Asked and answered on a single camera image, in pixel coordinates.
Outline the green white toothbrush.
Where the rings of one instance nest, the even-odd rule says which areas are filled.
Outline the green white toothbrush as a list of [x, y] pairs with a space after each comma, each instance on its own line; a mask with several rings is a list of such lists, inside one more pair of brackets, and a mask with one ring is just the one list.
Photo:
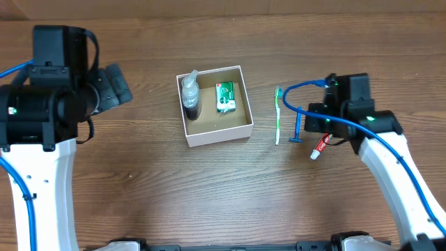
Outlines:
[[282, 88], [276, 86], [275, 88], [275, 114], [276, 114], [276, 129], [275, 129], [275, 145], [279, 144], [280, 138], [280, 108], [279, 99], [282, 97]]

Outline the clear pump soap bottle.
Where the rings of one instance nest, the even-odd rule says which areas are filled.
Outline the clear pump soap bottle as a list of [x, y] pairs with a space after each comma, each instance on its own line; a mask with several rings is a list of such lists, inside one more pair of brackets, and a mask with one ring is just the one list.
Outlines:
[[195, 121], [201, 113], [200, 88], [197, 82], [198, 71], [193, 70], [182, 80], [181, 98], [186, 116]]

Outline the green soap bar packet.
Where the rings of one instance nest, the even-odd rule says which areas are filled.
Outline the green soap bar packet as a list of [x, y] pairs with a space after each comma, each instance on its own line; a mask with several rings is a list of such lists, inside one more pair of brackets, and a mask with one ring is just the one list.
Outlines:
[[215, 85], [216, 108], [219, 113], [234, 112], [236, 110], [235, 84], [233, 82], [221, 82]]

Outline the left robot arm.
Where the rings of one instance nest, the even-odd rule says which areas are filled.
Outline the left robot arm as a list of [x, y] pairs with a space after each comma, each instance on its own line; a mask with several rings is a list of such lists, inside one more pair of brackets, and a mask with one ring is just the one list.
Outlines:
[[72, 174], [78, 126], [132, 100], [116, 64], [89, 60], [92, 31], [37, 25], [33, 58], [1, 87], [1, 167], [13, 194], [19, 250], [77, 250]]

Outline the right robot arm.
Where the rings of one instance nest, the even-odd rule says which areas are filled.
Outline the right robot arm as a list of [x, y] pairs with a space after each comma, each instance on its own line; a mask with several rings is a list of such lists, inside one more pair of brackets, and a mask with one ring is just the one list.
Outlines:
[[416, 167], [394, 113], [376, 110], [368, 74], [332, 73], [316, 85], [325, 95], [309, 104], [305, 130], [350, 142], [383, 193], [402, 250], [444, 250], [445, 210]]

